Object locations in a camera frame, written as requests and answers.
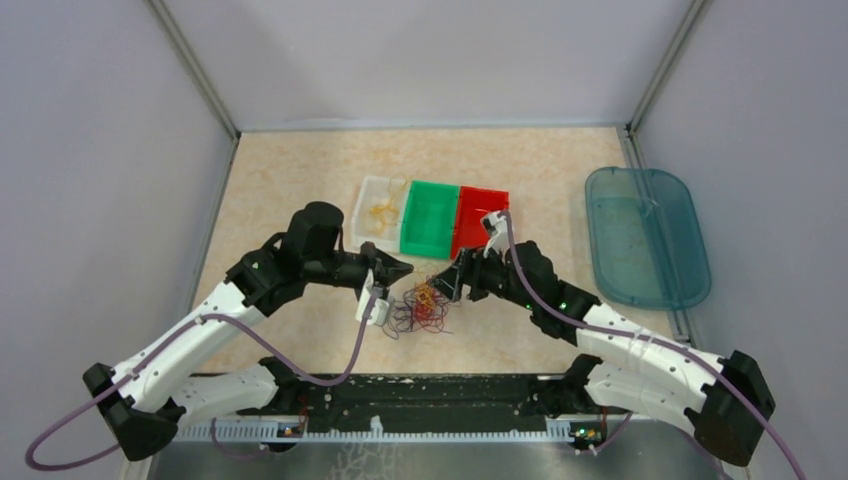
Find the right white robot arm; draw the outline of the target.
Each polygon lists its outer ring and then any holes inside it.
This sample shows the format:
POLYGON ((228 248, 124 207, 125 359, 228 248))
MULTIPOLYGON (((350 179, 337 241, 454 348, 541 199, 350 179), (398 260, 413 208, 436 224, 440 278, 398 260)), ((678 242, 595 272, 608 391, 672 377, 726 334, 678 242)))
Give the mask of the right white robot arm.
POLYGON ((595 405, 650 416, 689 434, 718 459, 751 463, 776 404, 758 362, 691 349, 619 314, 558 278, 535 242, 504 253, 463 249, 429 279, 450 300, 494 295, 524 307, 544 334, 581 352, 563 398, 576 412, 595 405))

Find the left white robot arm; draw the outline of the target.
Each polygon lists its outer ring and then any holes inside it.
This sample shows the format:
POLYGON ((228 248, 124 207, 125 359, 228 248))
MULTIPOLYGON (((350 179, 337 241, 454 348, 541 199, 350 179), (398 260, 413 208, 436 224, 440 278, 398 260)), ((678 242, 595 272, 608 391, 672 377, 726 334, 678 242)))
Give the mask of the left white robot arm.
POLYGON ((298 210, 284 232, 246 253, 192 312, 147 348, 115 366, 97 363, 83 375, 97 409, 130 461, 163 450, 195 424, 243 410, 292 411, 299 384, 330 387, 332 378, 306 373, 253 331, 282 306, 301 298, 310 284, 347 288, 357 300, 362 327, 387 317, 390 287, 413 265, 364 242, 356 252, 343 247, 342 211, 314 201, 298 210), (199 377, 196 369, 244 334, 270 352, 245 370, 199 377))

